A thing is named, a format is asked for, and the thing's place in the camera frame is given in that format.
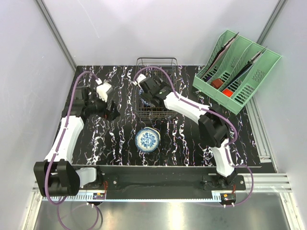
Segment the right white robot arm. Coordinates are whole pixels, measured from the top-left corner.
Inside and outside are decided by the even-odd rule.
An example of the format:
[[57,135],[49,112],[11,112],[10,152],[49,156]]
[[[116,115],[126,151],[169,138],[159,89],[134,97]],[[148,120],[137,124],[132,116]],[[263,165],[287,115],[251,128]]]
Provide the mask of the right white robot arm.
[[217,175],[211,179],[211,187],[228,190],[234,186],[237,173],[228,153],[230,125],[220,115],[221,108],[183,97],[159,77],[140,74],[134,84],[142,89],[141,98],[149,104],[175,111],[198,125],[201,140],[211,148],[216,163]]

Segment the blue white patterned bowl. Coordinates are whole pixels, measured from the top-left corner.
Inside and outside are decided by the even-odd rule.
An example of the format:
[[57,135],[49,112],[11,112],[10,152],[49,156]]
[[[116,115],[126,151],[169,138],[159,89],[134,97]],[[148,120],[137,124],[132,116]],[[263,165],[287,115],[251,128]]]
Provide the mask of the blue white patterned bowl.
[[160,133],[151,127],[141,129],[135,136],[135,145],[140,152],[150,153],[158,148]]

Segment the wire dish rack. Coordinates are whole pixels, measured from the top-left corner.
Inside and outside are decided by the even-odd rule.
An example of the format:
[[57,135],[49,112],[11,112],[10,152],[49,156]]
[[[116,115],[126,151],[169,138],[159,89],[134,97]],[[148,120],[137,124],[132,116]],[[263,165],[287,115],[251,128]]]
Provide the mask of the wire dish rack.
[[[141,121],[150,119],[166,119],[177,115],[173,110],[168,110],[164,105],[164,99],[173,90],[165,74],[167,74],[176,92],[179,92],[179,73],[177,59],[174,57],[139,57],[136,61],[136,72],[146,76],[145,83],[141,87],[133,89],[133,110]],[[144,107],[139,90],[149,93],[158,100],[158,107]]]

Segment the red patterned bowl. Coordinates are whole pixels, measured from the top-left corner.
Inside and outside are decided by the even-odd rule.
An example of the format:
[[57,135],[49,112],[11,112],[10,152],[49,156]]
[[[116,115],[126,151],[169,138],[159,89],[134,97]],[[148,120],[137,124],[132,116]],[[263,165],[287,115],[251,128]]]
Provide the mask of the red patterned bowl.
[[151,103],[145,101],[144,99],[141,99],[141,102],[142,102],[144,107],[155,107],[154,105],[152,105]]

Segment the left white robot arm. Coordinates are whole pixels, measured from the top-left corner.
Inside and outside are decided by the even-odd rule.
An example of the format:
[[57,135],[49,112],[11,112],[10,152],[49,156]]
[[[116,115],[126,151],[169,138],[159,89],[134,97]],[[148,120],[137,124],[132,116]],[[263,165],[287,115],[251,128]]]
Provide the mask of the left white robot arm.
[[97,190],[103,186],[103,176],[96,167],[72,166],[72,155],[77,139],[88,118],[97,115],[113,121],[120,113],[115,102],[108,103],[113,88],[109,83],[97,86],[93,92],[89,87],[77,87],[69,106],[63,110],[60,130],[55,142],[43,161],[34,165],[34,174],[44,197],[75,196],[84,185]]

